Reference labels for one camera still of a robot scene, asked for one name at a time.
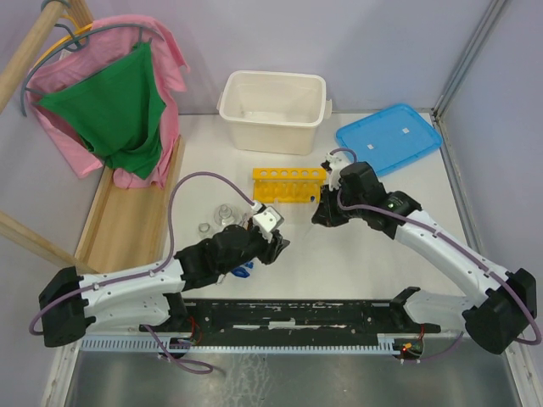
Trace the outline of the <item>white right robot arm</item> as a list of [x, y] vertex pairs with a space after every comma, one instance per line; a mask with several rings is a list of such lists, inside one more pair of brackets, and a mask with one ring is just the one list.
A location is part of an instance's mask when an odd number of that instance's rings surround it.
[[464, 332], [492, 354], [501, 354], [513, 342], [541, 343], [536, 281], [528, 271], [509, 271], [458, 241], [415, 199], [402, 191], [386, 191], [368, 163], [348, 163], [329, 154], [322, 168], [328, 181], [321, 188], [313, 224], [337, 227], [363, 220], [421, 255], [462, 292], [451, 296], [418, 287], [404, 290], [389, 311], [396, 330], [432, 324]]

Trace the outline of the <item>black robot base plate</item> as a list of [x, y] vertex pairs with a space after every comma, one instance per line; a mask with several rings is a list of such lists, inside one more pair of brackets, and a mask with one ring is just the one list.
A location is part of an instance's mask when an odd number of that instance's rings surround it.
[[153, 331], [195, 333], [198, 345], [376, 345], [379, 334], [440, 332], [387, 300], [168, 299], [174, 309]]

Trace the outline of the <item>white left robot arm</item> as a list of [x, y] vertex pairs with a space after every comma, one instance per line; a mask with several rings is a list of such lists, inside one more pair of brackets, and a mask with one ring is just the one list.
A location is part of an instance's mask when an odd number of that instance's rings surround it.
[[66, 267], [38, 296], [40, 311], [35, 320], [42, 328], [29, 330], [41, 336], [48, 348], [116, 328], [177, 331], [188, 320], [182, 293], [213, 285], [220, 276], [254, 259], [269, 265], [288, 245], [280, 231], [265, 238], [256, 226], [228, 226], [162, 263], [85, 276], [73, 266]]

